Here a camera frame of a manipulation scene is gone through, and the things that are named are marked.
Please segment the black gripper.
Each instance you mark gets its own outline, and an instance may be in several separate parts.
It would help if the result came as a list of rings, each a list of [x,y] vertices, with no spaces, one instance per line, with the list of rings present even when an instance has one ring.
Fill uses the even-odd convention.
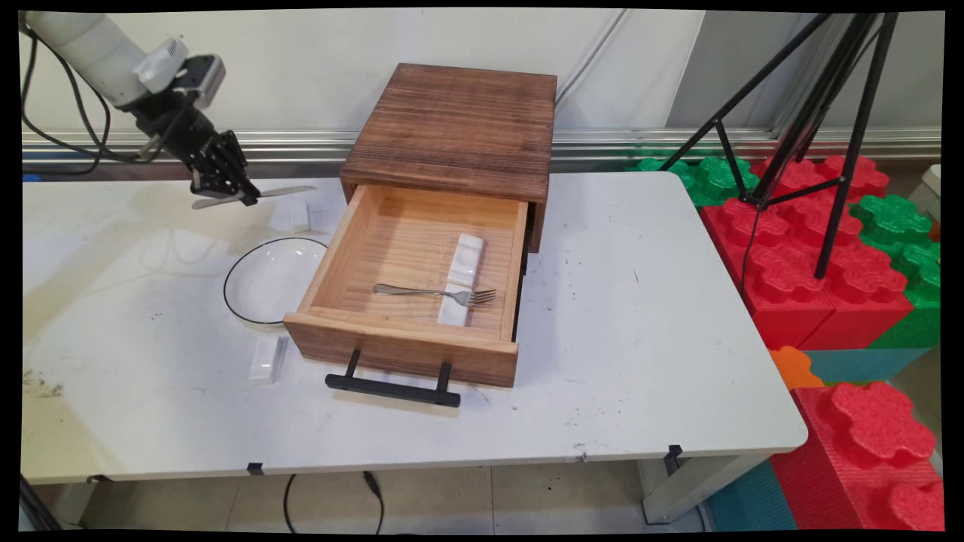
[[[130,113],[149,143],[131,157],[152,160],[166,152],[188,165],[193,194],[234,194],[244,206],[256,205],[261,192],[248,176],[248,162],[236,134],[227,130],[215,139],[213,124],[195,104],[199,98],[196,90],[165,90],[132,102]]]

